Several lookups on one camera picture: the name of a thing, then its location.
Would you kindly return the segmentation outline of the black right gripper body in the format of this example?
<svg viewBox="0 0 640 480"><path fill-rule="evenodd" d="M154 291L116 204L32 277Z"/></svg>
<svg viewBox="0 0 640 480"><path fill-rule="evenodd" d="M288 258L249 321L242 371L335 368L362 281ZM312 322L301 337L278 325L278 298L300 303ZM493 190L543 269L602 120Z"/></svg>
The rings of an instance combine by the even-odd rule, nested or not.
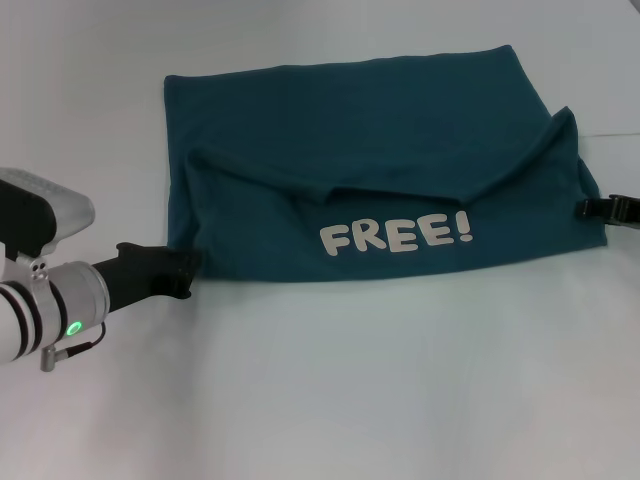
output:
<svg viewBox="0 0 640 480"><path fill-rule="evenodd" d="M617 221L620 225L639 225L640 199L628 196L618 196Z"/></svg>

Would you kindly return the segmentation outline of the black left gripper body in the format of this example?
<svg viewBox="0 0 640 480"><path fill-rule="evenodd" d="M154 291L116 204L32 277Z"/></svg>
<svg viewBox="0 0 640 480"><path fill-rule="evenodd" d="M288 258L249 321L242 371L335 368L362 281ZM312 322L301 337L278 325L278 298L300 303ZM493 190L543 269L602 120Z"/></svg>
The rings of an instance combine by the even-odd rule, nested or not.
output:
<svg viewBox="0 0 640 480"><path fill-rule="evenodd" d="M106 284L110 313L154 296L178 300L191 296L202 261L198 251L126 242L116 249L115 258L93 265Z"/></svg>

